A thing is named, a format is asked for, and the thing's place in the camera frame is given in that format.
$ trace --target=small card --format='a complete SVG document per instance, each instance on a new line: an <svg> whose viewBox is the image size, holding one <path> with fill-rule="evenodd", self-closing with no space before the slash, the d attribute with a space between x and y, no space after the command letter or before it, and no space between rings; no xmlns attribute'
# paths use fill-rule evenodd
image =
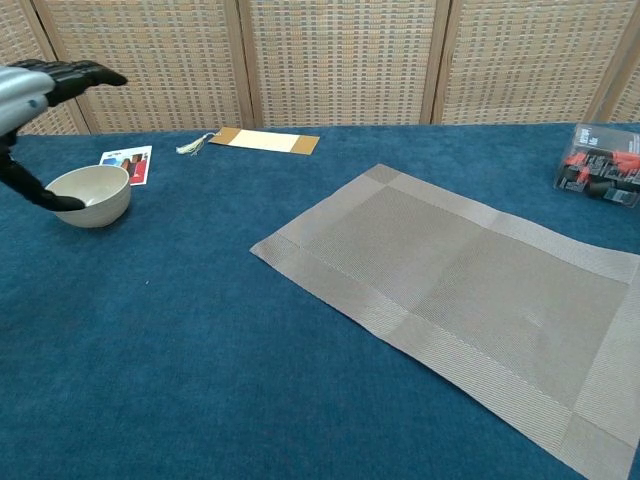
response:
<svg viewBox="0 0 640 480"><path fill-rule="evenodd" d="M309 135L256 132L255 130L222 127L209 142L217 143L218 145L229 145L231 147L311 155L318 140L320 140L320 137L312 137Z"/></svg>
<svg viewBox="0 0 640 480"><path fill-rule="evenodd" d="M131 185L145 185L151 162L151 145L104 152L100 165L115 165L129 172Z"/></svg>

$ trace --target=wicker panel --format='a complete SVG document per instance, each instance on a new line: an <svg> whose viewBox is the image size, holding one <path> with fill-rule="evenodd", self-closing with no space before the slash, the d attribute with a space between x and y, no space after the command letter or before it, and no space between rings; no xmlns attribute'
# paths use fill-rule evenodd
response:
<svg viewBox="0 0 640 480"><path fill-rule="evenodd" d="M223 0L46 0L54 45L129 78L87 92L102 132L240 125Z"/></svg>
<svg viewBox="0 0 640 480"><path fill-rule="evenodd" d="M618 99L611 115L613 122L640 122L640 63Z"/></svg>
<svg viewBox="0 0 640 480"><path fill-rule="evenodd" d="M252 0L265 125L418 123L435 5Z"/></svg>
<svg viewBox="0 0 640 480"><path fill-rule="evenodd" d="M0 2L0 65L27 58L53 60L42 51L20 3L3 0ZM72 134L79 130L69 106L62 104L25 125L20 133Z"/></svg>
<svg viewBox="0 0 640 480"><path fill-rule="evenodd" d="M582 120L636 4L462 2L443 123Z"/></svg>

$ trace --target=tassel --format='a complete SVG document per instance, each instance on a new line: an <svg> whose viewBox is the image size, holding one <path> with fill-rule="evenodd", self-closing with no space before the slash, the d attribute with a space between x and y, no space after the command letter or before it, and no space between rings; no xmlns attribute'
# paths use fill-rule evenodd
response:
<svg viewBox="0 0 640 480"><path fill-rule="evenodd" d="M197 155L202 147L204 147L204 141L207 139L209 135L215 135L214 132L205 133L199 139L194 142L191 142L187 145L183 145L182 147L176 147L176 153L180 155L184 155L185 153L190 153L191 155Z"/></svg>

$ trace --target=table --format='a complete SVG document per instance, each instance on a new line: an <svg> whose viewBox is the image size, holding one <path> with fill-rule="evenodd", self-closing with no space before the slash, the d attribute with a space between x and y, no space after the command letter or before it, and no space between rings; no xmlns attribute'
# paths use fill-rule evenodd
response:
<svg viewBox="0 0 640 480"><path fill-rule="evenodd" d="M581 478L249 253L376 163L640 253L640 208L552 189L572 129L279 130L319 135L308 157L175 153L202 132L21 138L44 182L103 151L153 154L106 229L0 188L3 478Z"/></svg>

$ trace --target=white bowl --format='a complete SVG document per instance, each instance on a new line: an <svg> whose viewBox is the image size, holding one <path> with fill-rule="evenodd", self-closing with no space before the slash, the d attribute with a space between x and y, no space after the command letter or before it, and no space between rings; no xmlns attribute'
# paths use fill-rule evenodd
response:
<svg viewBox="0 0 640 480"><path fill-rule="evenodd" d="M82 200L86 208L72 212L54 212L76 227L104 227L122 215L131 200L129 173L113 165L92 165L78 168L47 185L56 195Z"/></svg>

